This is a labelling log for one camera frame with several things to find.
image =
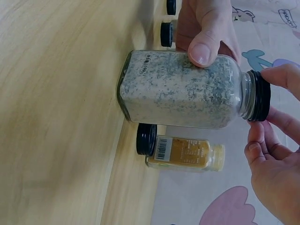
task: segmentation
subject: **glass jar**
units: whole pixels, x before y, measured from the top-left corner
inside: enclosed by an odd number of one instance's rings
[[[157,169],[185,172],[221,171],[225,160],[223,145],[208,140],[157,135],[157,125],[139,124],[136,151],[145,163]]]
[[[264,121],[270,96],[259,72],[241,72],[229,56],[199,68],[176,51],[132,51],[117,87],[128,120],[193,128],[224,128],[237,117]]]

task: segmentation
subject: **barcode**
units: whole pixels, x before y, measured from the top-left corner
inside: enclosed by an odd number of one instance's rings
[[[157,144],[157,159],[164,160],[165,159],[165,150],[167,147],[167,139],[160,139]]]
[[[173,138],[171,137],[159,137],[155,147],[155,159],[161,161],[170,161],[171,148]]]

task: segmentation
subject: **glass bottle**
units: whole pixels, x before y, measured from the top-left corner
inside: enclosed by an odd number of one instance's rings
[[[241,72],[229,56],[199,68],[177,51],[132,51],[117,87],[128,120],[193,128],[224,128],[237,117],[264,121],[270,96],[259,72]]]
[[[139,124],[136,151],[145,163],[157,169],[185,172],[221,171],[225,160],[223,145],[207,140],[157,135],[157,125]]]

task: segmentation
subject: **jar lid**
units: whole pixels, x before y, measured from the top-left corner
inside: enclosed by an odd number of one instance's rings
[[[213,146],[214,158],[212,160],[211,168],[213,171],[221,171],[224,167],[225,162],[225,146],[215,145]]]
[[[167,14],[176,15],[176,0],[167,0]]]
[[[136,152],[139,155],[152,156],[157,135],[157,125],[140,123],[136,135]]]
[[[162,22],[160,25],[160,44],[163,47],[172,47],[173,25],[171,22]]]
[[[271,87],[270,83],[263,79],[258,71],[251,72],[255,81],[255,107],[253,115],[249,121],[265,121],[270,110]]]

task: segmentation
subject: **label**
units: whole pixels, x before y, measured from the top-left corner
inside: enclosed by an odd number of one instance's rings
[[[155,155],[149,162],[206,167],[210,146],[206,140],[158,136]]]
[[[158,137],[155,147],[155,160],[170,161],[172,142],[173,138],[171,137]]]

